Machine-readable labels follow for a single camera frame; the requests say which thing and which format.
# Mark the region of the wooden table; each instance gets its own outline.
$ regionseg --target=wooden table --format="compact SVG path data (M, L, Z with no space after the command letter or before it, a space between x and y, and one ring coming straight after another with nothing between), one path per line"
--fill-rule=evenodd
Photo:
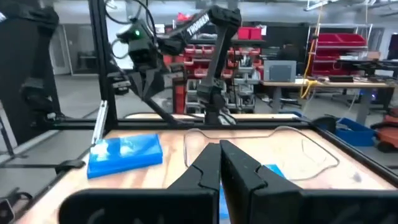
M236 117L286 119L294 118L295 115L239 114ZM156 115L151 114L136 114L130 118L158 119ZM186 170L183 159L184 143L188 149L188 158L192 161L207 143L218 142L220 139L230 140L263 164L277 164L286 178L305 189L395 189L386 180L314 131L304 130L303 133L321 147L292 130L278 131L266 138L271 132L272 130L200 132L197 129L187 131L111 131L106 138L157 133L164 152L163 164L90 180L87 179L86 167L71 170L17 223L58 223L57 212L60 204L70 194L82 189L167 188Z
M274 98L272 99L272 113L278 113L280 108L280 98L282 97L281 88L283 87L296 87L300 88L302 85L308 86L308 83L284 83L284 82L266 82L261 81L263 86L273 86ZM333 83L333 82L318 82L312 85L314 88L359 88L363 90L363 95L361 97L361 104L358 108L358 113L356 115L356 122L359 124L365 124L366 117L369 113L369 107L372 100L372 89L374 88L394 88L396 85L388 85L386 83L366 83L366 82L352 82L352 83Z

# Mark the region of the yellow cable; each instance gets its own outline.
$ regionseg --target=yellow cable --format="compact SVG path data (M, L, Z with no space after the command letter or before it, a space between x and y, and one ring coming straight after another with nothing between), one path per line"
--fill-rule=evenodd
M323 6L321 5L320 9L319 9L319 15L318 15L318 21L317 21L317 26L315 27L315 32L314 34L318 34L318 30L320 30L320 23L321 23L321 18L322 18L322 11L323 11ZM311 64L311 60L312 60L312 55L313 55L313 51L314 51L314 47L315 47L315 43L316 43L316 39L313 39L311 41L311 47L310 47L310 51L308 52L308 61L307 61L307 66L305 67L305 71L304 71L304 76L303 76L303 83L302 86L300 88L300 97L301 99L305 98L308 95L308 92L310 91L310 88L312 85L314 85L314 81L308 81L308 87L307 89L304 91L304 86L305 86L305 81L307 79L307 73L308 70L310 68L310 64Z

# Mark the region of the label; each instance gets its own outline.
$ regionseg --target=label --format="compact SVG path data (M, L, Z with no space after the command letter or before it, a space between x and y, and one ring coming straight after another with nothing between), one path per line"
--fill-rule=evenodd
M206 23L209 22L209 21L210 21L209 15L205 14L199 20L194 22L190 27L188 27L188 29L187 29L188 33L190 35L195 34L196 32L198 32L198 30L200 28L202 28L204 25L206 25Z
M0 12L0 22L5 21L7 19L7 17Z

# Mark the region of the blue object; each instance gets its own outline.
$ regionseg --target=blue object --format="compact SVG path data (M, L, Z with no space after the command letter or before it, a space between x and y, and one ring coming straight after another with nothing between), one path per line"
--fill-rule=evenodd
M223 185L220 185L220 220L228 219L228 207L226 206Z
M285 178L285 175L279 169L279 167L275 164L265 165L268 169L274 171L276 174L280 175L281 177ZM223 185L220 185L220 220L225 220L229 218L228 207L226 205L225 194Z
M376 132L355 121L343 118L340 122L350 130L338 128L336 136L352 146L374 146L373 137Z
M282 173L282 171L279 169L279 167L275 164L269 164L265 165L268 169L274 171L274 173L278 174L279 176L285 178L285 175Z
M161 164L162 161L157 134L102 139L90 149L87 178Z

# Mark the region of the storage rack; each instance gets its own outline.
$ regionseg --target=storage rack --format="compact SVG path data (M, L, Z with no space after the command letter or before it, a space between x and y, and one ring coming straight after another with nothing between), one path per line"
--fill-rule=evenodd
M320 28L318 32L315 34L319 38L315 42L315 56L311 63L311 70L310 74L312 77L322 77L322 76L329 76L329 75L354 75L357 73L352 73L346 70L335 69L335 62L336 59L339 59L340 55L351 53L351 54L358 54L360 52L367 51L367 41L371 36L371 32L373 29L373 24L320 24ZM316 28L315 25L310 26L308 28L308 37L307 37L307 52L309 51L308 46L311 46L311 30ZM324 34L321 32L322 28L348 28L353 29L352 34L342 34L343 38L346 40L341 40L339 37L333 35L338 34ZM366 28L369 29L367 37L364 39L361 37L358 32L359 28ZM319 89L317 93L330 93L336 92L336 90L331 89Z
M214 42L211 39L191 40L190 45L184 51L187 78L184 113L203 112L203 108L198 102L196 86L200 79L207 74L208 64L214 51ZM258 56L264 44L263 40L233 40L233 47L228 51L228 61L222 74L225 80L222 94L229 109L236 110L238 113L254 112L254 85L259 83L260 75L254 77L253 73L256 70L259 71L258 73L262 73L262 60ZM234 61L234 58L245 56L251 58L253 63L250 66L244 67L240 62Z

